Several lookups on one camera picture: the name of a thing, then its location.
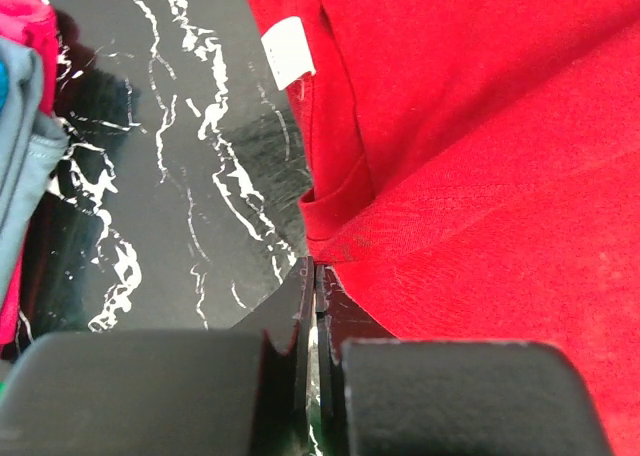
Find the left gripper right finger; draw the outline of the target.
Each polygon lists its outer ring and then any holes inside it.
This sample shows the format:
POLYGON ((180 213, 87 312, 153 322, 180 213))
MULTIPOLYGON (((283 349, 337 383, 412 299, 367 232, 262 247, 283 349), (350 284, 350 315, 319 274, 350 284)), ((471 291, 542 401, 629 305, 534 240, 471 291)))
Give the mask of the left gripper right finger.
POLYGON ((532 342, 408 341, 316 269, 327 455, 608 455, 585 383, 532 342))

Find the red t shirt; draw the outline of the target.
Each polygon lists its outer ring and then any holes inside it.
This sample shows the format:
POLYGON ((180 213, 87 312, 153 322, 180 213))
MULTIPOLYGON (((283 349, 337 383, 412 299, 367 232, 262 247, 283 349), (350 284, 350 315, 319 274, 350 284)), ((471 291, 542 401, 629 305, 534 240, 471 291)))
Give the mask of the red t shirt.
POLYGON ((288 86, 313 258, 394 336, 532 340, 639 451, 639 0, 248 0, 288 86))

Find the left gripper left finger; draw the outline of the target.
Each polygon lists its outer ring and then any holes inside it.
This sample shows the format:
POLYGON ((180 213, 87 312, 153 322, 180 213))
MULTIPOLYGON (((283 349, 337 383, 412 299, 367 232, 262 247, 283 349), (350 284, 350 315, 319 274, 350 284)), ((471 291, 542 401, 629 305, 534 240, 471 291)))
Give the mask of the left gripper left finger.
POLYGON ((314 264, 221 330, 59 332, 1 393, 5 455, 303 455, 314 264))

